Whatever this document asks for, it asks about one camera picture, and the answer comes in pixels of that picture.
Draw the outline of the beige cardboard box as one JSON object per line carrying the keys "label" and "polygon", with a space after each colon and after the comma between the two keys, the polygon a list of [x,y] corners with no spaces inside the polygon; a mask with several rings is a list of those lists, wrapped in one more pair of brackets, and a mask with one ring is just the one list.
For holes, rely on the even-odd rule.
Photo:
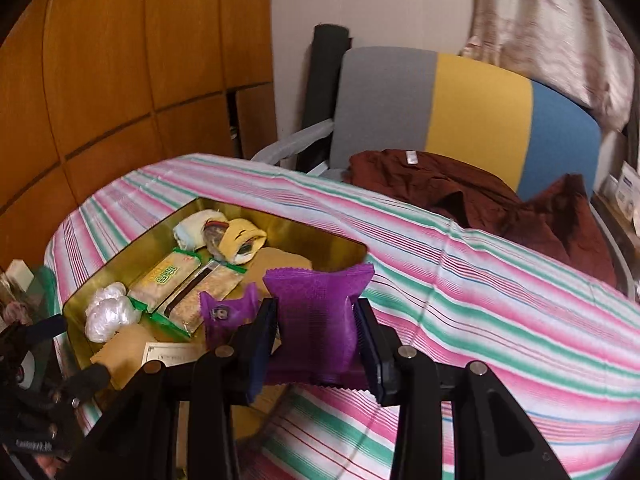
{"label": "beige cardboard box", "polygon": [[141,365],[160,361],[166,366],[175,366],[197,361],[205,353],[201,344],[187,342],[147,342],[142,352]]}

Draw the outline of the small purple snack packet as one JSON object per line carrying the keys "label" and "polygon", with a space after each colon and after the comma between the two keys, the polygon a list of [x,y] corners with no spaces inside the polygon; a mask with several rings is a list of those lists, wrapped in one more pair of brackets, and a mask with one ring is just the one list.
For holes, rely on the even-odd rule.
{"label": "small purple snack packet", "polygon": [[228,344],[240,326],[256,318],[260,305],[254,284],[250,284],[239,299],[217,300],[208,292],[200,292],[198,299],[208,351]]}

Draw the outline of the green rice cracker packet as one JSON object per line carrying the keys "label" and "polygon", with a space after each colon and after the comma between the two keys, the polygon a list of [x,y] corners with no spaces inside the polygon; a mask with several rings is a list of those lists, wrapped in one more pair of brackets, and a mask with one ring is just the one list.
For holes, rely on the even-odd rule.
{"label": "green rice cracker packet", "polygon": [[153,313],[201,265],[194,252],[175,248],[130,287],[128,298],[137,310]]}

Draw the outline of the large purple snack packet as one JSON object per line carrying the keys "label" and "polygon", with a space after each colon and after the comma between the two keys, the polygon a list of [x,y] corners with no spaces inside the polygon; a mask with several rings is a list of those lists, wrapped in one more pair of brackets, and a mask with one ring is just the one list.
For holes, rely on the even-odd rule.
{"label": "large purple snack packet", "polygon": [[373,275],[370,263],[337,272],[281,268],[265,273],[264,284],[278,302],[281,341],[269,362],[267,384],[368,388],[352,304]]}

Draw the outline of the orange sponge block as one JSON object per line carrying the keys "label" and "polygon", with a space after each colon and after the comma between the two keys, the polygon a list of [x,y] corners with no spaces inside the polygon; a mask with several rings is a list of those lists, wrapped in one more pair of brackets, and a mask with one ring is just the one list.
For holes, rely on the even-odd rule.
{"label": "orange sponge block", "polygon": [[304,256],[285,252],[279,248],[263,247],[256,252],[247,265],[240,285],[242,290],[254,284],[259,298],[269,297],[270,293],[264,283],[264,275],[272,269],[296,268],[311,269],[311,261]]}
{"label": "orange sponge block", "polygon": [[146,344],[155,341],[144,326],[127,325],[107,341],[90,358],[90,362],[104,365],[111,374],[112,386],[116,390],[122,390],[140,368]]}

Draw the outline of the striped pink green bedspread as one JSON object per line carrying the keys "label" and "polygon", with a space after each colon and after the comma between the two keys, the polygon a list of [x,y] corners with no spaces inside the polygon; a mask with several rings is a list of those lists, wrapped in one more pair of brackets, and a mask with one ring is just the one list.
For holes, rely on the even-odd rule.
{"label": "striped pink green bedspread", "polygon": [[58,227],[44,262],[65,302],[135,238],[197,197],[278,214],[367,246],[378,318],[433,359],[485,361],[574,479],[603,479],[639,425],[639,308],[500,238],[369,191],[195,154],[130,172]]}

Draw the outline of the white crumpled plastic bag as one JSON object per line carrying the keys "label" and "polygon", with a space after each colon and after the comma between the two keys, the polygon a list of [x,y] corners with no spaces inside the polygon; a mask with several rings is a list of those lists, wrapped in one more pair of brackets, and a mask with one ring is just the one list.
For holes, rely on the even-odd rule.
{"label": "white crumpled plastic bag", "polygon": [[105,344],[123,327],[140,322],[142,312],[134,307],[121,282],[99,288],[85,310],[85,335],[95,344]]}

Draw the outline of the gold metal tin box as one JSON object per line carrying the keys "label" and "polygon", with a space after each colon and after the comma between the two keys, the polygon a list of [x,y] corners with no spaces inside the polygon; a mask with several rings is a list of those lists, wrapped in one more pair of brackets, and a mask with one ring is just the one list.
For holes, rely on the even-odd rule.
{"label": "gold metal tin box", "polygon": [[111,214],[98,200],[90,198],[79,208],[77,217],[70,216],[63,222],[51,242],[54,273],[63,301],[61,311],[67,321],[67,339],[56,346],[56,352],[58,364],[66,375],[89,366],[92,356],[102,348],[85,335],[85,310],[91,295],[113,282],[134,284],[177,246],[172,228],[190,214],[204,209],[219,210],[230,219],[253,222],[267,233],[268,247],[305,257],[317,271],[347,269],[362,263],[368,252],[367,247],[356,240],[310,224],[205,197],[163,212],[149,226],[132,218],[141,232],[132,240],[126,240],[115,224],[117,219],[129,218],[122,207],[116,207]]}

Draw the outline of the maroon red garment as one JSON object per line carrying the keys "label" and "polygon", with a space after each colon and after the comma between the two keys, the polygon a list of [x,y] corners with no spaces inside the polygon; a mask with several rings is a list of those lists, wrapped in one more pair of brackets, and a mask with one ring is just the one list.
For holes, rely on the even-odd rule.
{"label": "maroon red garment", "polygon": [[521,200],[494,174],[450,157],[404,151],[360,152],[345,181],[482,230],[565,263],[613,287],[608,244],[593,218],[579,174],[564,174]]}

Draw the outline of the wooden side table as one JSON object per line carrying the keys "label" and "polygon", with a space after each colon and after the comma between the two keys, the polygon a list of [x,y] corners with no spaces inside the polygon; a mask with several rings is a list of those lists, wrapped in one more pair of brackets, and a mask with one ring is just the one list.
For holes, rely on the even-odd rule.
{"label": "wooden side table", "polygon": [[631,222],[623,216],[618,207],[600,193],[593,194],[591,203],[604,220],[623,254],[629,259],[638,257],[639,237],[634,232]]}

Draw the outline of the white blue medicine box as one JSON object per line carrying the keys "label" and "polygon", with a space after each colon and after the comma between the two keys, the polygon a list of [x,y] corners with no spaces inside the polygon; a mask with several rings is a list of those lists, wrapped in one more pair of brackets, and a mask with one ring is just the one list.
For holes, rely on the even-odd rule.
{"label": "white blue medicine box", "polygon": [[623,217],[640,236],[640,179],[639,174],[628,162],[623,162],[617,181],[615,203]]}

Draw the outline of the grey yellow blue chair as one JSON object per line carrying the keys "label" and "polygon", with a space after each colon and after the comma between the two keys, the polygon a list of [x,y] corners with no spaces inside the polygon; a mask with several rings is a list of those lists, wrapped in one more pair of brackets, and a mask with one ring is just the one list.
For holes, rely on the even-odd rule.
{"label": "grey yellow blue chair", "polygon": [[591,192],[600,142],[594,118],[545,84],[459,55],[363,47],[343,58],[329,167],[364,151],[427,152],[529,200],[563,174]]}

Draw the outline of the wooden wardrobe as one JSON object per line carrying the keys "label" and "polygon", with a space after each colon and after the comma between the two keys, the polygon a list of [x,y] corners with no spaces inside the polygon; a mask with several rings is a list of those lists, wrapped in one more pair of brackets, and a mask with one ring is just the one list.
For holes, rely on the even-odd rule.
{"label": "wooden wardrobe", "polygon": [[131,170],[276,140],[271,0],[1,0],[1,261]]}

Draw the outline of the pink floral curtain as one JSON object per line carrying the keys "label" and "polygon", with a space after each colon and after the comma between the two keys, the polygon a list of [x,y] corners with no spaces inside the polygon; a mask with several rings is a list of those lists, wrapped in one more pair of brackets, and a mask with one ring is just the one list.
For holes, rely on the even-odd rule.
{"label": "pink floral curtain", "polygon": [[462,53],[564,94],[605,132],[629,120],[634,54],[599,0],[475,0]]}

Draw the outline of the black rolled mat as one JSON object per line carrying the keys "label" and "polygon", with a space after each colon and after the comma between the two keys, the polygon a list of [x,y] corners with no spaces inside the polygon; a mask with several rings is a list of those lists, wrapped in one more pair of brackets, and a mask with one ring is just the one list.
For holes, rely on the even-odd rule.
{"label": "black rolled mat", "polygon": [[334,24],[314,26],[302,115],[303,129],[334,117],[342,59],[351,47],[352,38],[348,28]]}

